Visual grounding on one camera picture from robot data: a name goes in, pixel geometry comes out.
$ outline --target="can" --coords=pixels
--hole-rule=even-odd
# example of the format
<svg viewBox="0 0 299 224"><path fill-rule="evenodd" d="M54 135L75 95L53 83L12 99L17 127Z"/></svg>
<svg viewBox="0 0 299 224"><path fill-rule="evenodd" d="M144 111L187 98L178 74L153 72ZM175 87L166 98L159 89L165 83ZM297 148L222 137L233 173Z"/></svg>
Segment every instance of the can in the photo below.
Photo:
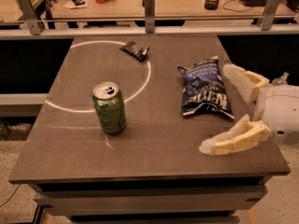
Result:
<svg viewBox="0 0 299 224"><path fill-rule="evenodd" d="M103 82L93 89L94 108L105 133L117 134L124 130L126 118L121 90L113 82Z"/></svg>

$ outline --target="metal post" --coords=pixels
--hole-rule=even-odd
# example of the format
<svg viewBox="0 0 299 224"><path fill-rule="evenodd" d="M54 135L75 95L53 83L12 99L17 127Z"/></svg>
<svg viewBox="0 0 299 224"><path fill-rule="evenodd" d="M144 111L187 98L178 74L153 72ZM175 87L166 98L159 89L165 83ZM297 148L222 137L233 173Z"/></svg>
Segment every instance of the metal post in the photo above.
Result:
<svg viewBox="0 0 299 224"><path fill-rule="evenodd" d="M281 0L267 0L263 15L258 20L258 25L261 27L262 31L268 31L271 29L280 1Z"/></svg>
<svg viewBox="0 0 299 224"><path fill-rule="evenodd" d="M44 25L37 18L37 15L32 7L30 0L17 0L20 9L26 19L28 29L32 35L40 35L42 30L44 30Z"/></svg>

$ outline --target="plastic wrapper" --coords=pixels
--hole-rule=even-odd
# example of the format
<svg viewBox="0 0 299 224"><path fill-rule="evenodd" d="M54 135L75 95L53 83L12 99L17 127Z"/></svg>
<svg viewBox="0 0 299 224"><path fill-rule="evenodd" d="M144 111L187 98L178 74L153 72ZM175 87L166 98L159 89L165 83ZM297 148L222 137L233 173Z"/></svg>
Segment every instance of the plastic wrapper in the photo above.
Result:
<svg viewBox="0 0 299 224"><path fill-rule="evenodd" d="M218 59L195 63L190 69L178 66L178 71L187 82L181 104L184 116L220 113L226 118L234 118Z"/></svg>

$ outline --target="black cable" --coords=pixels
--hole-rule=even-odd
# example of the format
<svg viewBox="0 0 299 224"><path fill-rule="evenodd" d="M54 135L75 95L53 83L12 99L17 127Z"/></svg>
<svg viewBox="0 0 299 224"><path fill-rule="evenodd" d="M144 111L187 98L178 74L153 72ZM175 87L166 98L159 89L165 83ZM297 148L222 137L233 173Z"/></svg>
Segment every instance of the black cable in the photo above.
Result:
<svg viewBox="0 0 299 224"><path fill-rule="evenodd" d="M230 10L230 11L235 11L235 12L246 12L246 11L252 10L254 8L254 7L250 7L250 8L245 9L245 10L234 10L234 9L230 9L230 8L225 7L225 5L227 5L227 4L231 3L231 2L234 2L234 1L239 1L239 3L240 3L241 0L230 0L230 1L226 2L222 6L223 9Z"/></svg>
<svg viewBox="0 0 299 224"><path fill-rule="evenodd" d="M18 185L18 187L15 189L15 191L11 194L11 196L4 203L0 204L0 208L2 206L4 206L6 203L8 203L13 198L13 196L16 194L17 190L19 189L20 185L21 184Z"/></svg>

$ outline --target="black chip bag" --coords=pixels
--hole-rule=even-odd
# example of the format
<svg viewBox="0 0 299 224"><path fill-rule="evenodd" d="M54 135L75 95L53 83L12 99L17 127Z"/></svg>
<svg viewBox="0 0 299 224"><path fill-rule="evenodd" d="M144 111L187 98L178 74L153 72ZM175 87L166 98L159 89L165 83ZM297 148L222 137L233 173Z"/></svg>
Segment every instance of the black chip bag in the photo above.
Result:
<svg viewBox="0 0 299 224"><path fill-rule="evenodd" d="M234 118L218 59L195 63L190 69L178 66L178 71L187 82L181 104L183 116L221 113L230 119Z"/></svg>

